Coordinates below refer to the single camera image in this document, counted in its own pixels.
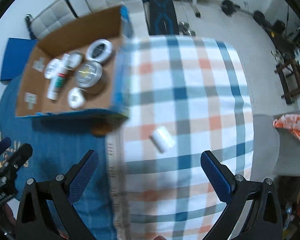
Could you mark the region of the person's left hand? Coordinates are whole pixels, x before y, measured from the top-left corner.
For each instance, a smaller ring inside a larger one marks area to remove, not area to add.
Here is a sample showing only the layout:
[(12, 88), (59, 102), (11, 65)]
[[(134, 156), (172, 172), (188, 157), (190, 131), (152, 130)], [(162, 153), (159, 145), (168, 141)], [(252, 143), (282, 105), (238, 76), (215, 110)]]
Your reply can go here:
[(5, 203), (0, 207), (0, 228), (3, 233), (8, 233), (15, 236), (16, 219), (14, 218), (13, 211), (10, 206)]

